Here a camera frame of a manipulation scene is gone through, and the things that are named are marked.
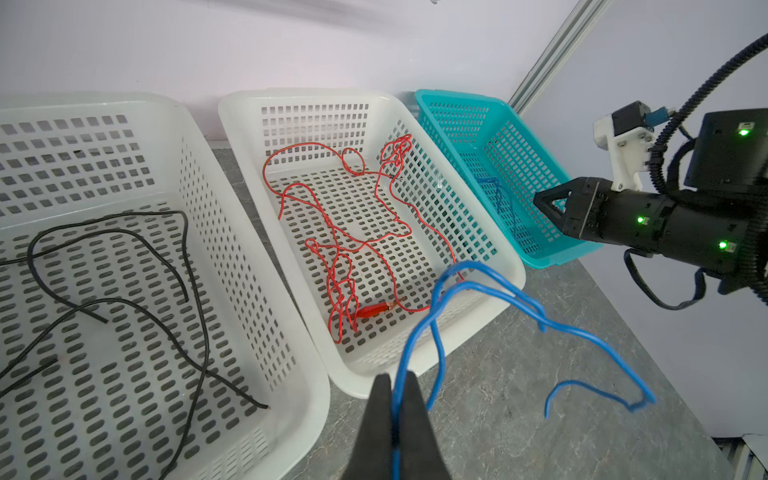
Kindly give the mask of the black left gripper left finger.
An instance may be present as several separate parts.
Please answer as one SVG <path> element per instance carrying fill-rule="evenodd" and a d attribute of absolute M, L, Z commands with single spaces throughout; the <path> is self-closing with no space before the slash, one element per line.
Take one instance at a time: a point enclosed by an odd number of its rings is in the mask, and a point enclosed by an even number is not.
<path fill-rule="evenodd" d="M 391 401 L 390 376 L 377 375 L 342 479 L 392 478 Z"/>

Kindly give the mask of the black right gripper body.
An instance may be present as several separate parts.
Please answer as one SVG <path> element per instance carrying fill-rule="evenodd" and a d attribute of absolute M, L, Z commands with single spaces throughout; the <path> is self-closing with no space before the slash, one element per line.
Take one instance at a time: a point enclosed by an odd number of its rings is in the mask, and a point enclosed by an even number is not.
<path fill-rule="evenodd" d="M 563 187 L 567 198 L 561 232 L 578 240 L 607 243 L 601 222 L 605 204 L 616 194 L 612 182 L 597 177 L 579 177 Z"/>

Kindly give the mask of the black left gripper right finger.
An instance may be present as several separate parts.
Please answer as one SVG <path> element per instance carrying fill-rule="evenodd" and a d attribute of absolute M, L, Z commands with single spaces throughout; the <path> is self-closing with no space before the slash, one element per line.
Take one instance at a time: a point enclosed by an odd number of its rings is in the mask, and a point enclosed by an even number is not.
<path fill-rule="evenodd" d="M 451 478 L 443 460 L 417 377 L 408 372 L 399 407 L 398 451 L 400 479 Z"/>

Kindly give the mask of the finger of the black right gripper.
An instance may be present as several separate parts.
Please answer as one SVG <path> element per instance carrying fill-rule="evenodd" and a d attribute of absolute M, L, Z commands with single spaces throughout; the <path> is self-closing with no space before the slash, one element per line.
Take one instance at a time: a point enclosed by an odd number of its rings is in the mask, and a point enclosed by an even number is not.
<path fill-rule="evenodd" d="M 570 197 L 570 183 L 554 186 L 537 192 L 533 198 L 534 206 L 560 231 L 569 228 L 567 201 Z"/>

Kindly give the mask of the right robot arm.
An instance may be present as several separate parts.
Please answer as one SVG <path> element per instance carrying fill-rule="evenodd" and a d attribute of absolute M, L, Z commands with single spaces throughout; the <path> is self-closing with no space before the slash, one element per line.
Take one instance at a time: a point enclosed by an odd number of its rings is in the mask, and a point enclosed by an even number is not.
<path fill-rule="evenodd" d="M 767 296 L 767 112 L 711 112 L 697 136 L 675 152 L 672 136 L 731 74 L 764 52 L 760 37 L 727 60 L 677 110 L 636 101 L 599 119 L 596 145 L 610 178 L 579 177 L 538 191 L 534 205 L 564 235 L 624 248 L 642 291 L 636 257 L 656 255 L 695 268 L 694 299 L 715 278 L 727 295 L 748 288 Z"/>

